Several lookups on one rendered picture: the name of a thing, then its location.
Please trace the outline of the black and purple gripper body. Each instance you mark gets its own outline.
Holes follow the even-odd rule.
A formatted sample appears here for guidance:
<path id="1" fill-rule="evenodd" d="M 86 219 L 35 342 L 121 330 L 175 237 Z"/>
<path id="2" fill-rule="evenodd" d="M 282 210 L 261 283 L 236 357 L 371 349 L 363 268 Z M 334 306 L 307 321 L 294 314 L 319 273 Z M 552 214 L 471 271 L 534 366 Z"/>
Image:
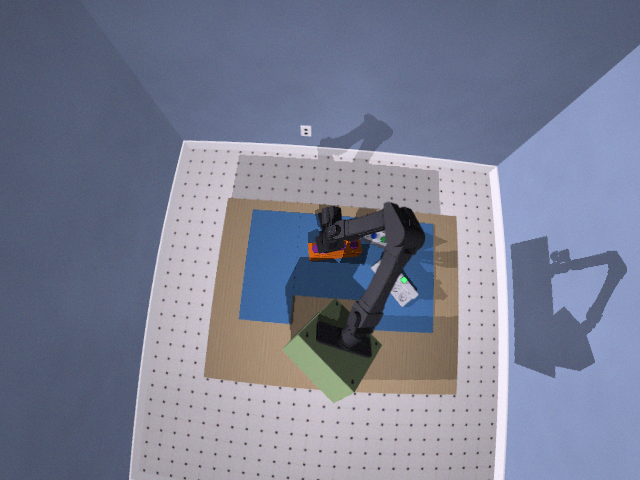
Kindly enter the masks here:
<path id="1" fill-rule="evenodd" d="M 317 245 L 317 249 L 318 249 L 318 253 L 319 254 L 320 253 L 329 253 L 329 252 L 338 251 L 338 250 L 341 250 L 342 248 L 345 247 L 343 240 L 338 240 L 337 244 L 334 245 L 334 246 L 327 246 L 326 244 L 324 244 L 323 239 L 322 239 L 322 244 L 321 244 L 319 236 L 315 237 L 315 241 L 316 241 L 316 245 Z"/>

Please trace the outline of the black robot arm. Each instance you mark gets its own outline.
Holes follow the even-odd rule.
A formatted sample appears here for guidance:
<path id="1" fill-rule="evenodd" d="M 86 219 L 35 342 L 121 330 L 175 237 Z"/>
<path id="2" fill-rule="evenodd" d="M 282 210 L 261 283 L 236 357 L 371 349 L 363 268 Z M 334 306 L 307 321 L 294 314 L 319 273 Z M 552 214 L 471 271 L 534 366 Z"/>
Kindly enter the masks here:
<path id="1" fill-rule="evenodd" d="M 327 246 L 336 245 L 338 240 L 352 242 L 385 231 L 384 242 L 388 244 L 382 260 L 367 290 L 359 301 L 355 301 L 347 326 L 339 328 L 319 321 L 316 329 L 318 343 L 370 358 L 371 340 L 366 335 L 372 334 L 379 324 L 392 288 L 406 263 L 424 245 L 425 233 L 412 209 L 399 208 L 391 202 L 385 202 L 380 211 L 348 220 L 342 220 L 341 208 L 326 207 L 318 213 L 318 218 L 322 229 L 319 231 L 320 241 L 322 244 L 323 239 Z"/>

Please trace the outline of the white control panel with green and blue buttons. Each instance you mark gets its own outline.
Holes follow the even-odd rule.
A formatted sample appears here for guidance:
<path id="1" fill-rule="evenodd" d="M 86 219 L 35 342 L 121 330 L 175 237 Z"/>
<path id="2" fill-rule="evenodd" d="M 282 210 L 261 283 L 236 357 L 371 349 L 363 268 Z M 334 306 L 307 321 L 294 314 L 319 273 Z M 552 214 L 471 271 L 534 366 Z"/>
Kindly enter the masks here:
<path id="1" fill-rule="evenodd" d="M 370 243 L 372 245 L 375 245 L 377 247 L 380 247 L 382 249 L 384 249 L 386 244 L 387 244 L 387 243 L 384 242 L 384 240 L 385 240 L 385 231 L 381 231 L 381 232 L 373 233 L 373 234 L 370 234 L 370 235 L 366 235 L 363 238 L 363 241 L 365 241 L 367 243 Z"/>

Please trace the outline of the blue flat mat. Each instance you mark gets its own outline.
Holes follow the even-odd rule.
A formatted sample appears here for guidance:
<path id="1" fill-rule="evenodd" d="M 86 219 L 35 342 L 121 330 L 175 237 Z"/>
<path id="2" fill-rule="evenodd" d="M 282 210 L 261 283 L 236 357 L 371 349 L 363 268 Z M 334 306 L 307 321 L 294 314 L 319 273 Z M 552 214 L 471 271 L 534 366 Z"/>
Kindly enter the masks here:
<path id="1" fill-rule="evenodd" d="M 401 272 L 419 295 L 401 307 L 390 293 L 376 331 L 433 333 L 433 224 L 420 224 L 425 243 Z M 360 256 L 310 261 L 319 231 L 318 214 L 253 210 L 239 319 L 290 324 L 293 295 L 360 300 L 384 249 L 363 236 Z"/>

